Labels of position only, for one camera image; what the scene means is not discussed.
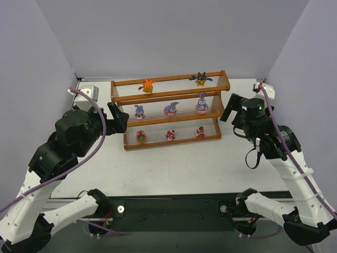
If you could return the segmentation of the purple bunny holding strawberry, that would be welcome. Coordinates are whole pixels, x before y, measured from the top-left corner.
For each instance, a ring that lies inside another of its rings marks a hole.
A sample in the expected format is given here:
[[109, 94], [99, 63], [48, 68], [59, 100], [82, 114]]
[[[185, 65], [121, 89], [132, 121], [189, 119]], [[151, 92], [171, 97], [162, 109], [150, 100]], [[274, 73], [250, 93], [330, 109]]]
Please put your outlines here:
[[134, 105], [135, 107], [135, 117], [137, 120], [141, 121], [145, 118], [145, 112], [142, 105]]

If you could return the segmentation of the pink bear holding strawberry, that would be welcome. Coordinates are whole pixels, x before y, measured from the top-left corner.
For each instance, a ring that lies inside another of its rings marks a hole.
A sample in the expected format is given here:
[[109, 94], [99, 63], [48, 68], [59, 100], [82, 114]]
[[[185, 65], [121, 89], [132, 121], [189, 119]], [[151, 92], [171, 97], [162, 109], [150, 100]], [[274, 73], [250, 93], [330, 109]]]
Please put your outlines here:
[[136, 141], [139, 144], [143, 144], [147, 142], [147, 135], [143, 130], [139, 130], [136, 133]]

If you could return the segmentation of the orange fish toy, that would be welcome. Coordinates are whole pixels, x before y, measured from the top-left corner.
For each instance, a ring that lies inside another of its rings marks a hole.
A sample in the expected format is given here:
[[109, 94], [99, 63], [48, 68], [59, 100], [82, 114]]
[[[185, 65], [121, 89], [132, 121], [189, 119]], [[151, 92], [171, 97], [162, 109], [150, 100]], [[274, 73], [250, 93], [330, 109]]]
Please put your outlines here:
[[145, 79], [141, 86], [138, 87], [138, 90], [142, 90], [144, 93], [153, 93], [155, 81]]

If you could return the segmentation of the black winged bird toy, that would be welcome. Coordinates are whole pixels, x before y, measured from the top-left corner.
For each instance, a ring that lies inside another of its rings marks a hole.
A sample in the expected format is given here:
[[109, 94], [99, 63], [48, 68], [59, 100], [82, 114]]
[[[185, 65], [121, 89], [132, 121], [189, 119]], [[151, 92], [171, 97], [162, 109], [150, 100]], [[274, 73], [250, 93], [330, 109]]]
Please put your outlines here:
[[189, 80], [194, 81], [197, 87], [203, 87], [206, 81], [213, 81], [212, 78], [206, 75], [206, 72], [198, 72], [197, 75], [192, 75]]

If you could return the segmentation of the pink bear strawberry cake toy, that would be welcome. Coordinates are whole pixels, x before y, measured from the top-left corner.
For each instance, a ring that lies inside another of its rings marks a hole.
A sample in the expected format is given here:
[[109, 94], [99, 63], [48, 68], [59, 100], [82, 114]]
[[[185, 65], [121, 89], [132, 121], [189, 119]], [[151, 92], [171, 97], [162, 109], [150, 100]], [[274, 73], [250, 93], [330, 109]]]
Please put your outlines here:
[[198, 127], [195, 130], [195, 135], [196, 135], [197, 138], [205, 137], [206, 136], [206, 134], [205, 134], [205, 128], [203, 126]]

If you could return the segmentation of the purple bunny donut toy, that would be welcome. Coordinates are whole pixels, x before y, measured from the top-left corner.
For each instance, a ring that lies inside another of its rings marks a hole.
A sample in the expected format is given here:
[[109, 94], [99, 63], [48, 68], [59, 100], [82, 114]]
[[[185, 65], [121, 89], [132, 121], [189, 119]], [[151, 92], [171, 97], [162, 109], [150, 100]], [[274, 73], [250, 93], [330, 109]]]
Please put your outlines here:
[[166, 116], [169, 116], [169, 117], [173, 117], [173, 116], [176, 116], [177, 114], [177, 109], [176, 109], [176, 106], [179, 104], [179, 102], [172, 102], [170, 103], [169, 105], [167, 105], [165, 108], [164, 108], [164, 114]]

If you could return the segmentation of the pink bear cupcake toy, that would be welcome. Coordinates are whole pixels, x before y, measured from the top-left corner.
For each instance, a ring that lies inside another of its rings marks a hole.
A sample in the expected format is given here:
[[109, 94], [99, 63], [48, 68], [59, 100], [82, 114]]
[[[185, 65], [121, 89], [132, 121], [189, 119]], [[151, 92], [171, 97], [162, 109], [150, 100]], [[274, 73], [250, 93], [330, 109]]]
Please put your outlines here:
[[175, 131], [174, 130], [168, 130], [165, 135], [167, 141], [173, 141], [175, 139]]

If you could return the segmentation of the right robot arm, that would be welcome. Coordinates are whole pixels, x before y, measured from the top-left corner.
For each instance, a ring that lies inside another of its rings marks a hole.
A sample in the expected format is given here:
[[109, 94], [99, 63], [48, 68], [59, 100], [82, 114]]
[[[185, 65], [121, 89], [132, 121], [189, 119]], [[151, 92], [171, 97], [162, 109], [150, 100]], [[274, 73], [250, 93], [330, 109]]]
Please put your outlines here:
[[235, 205], [240, 214], [252, 218], [237, 229], [250, 236], [259, 217], [265, 217], [283, 227], [300, 246], [320, 243], [336, 229], [336, 211], [315, 183], [296, 135], [289, 127], [274, 122], [273, 110], [263, 99], [232, 94], [220, 118], [225, 122], [231, 112], [236, 112], [233, 129], [244, 132], [238, 137], [253, 145], [258, 159], [265, 157], [275, 167], [294, 201], [292, 205], [281, 203], [249, 188], [236, 196]]

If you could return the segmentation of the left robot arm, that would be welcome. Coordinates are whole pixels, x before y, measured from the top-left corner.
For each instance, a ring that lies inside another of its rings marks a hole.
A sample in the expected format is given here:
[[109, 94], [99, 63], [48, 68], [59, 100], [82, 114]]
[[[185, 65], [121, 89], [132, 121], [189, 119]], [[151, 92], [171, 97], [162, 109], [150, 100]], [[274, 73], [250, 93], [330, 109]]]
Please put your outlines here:
[[55, 132], [34, 153], [24, 183], [1, 220], [2, 252], [38, 252], [64, 227], [91, 215], [109, 216], [112, 207], [98, 189], [53, 211], [43, 212], [47, 200], [69, 172], [93, 155], [93, 144], [106, 136], [125, 133], [129, 115], [113, 102], [107, 104], [112, 119], [103, 109], [88, 111], [75, 106], [55, 123]]

